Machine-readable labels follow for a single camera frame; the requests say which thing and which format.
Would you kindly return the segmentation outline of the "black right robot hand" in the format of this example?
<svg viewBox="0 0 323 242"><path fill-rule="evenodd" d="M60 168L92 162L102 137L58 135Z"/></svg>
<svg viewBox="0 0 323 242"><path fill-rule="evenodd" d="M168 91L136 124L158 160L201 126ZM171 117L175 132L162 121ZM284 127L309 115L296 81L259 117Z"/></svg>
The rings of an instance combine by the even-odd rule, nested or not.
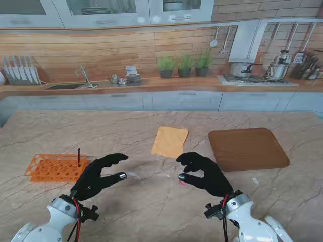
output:
<svg viewBox="0 0 323 242"><path fill-rule="evenodd" d="M215 197L225 197L233 192L233 187L211 159L188 152L181 154L176 161L185 167L179 175L180 181L206 190Z"/></svg>

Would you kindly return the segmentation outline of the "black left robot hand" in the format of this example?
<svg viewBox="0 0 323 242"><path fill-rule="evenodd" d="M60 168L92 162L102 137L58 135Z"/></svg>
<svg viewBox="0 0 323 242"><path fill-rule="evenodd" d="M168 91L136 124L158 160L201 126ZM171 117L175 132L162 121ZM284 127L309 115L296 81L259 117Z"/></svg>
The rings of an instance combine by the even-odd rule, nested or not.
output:
<svg viewBox="0 0 323 242"><path fill-rule="evenodd" d="M110 176L101 176L103 168L117 165L120 161L127 160L128 156L122 153L109 154L103 158L96 159L83 171L79 179L71 188L71 194L78 201L84 201L99 194L103 189L112 186L127 178L124 172Z"/></svg>

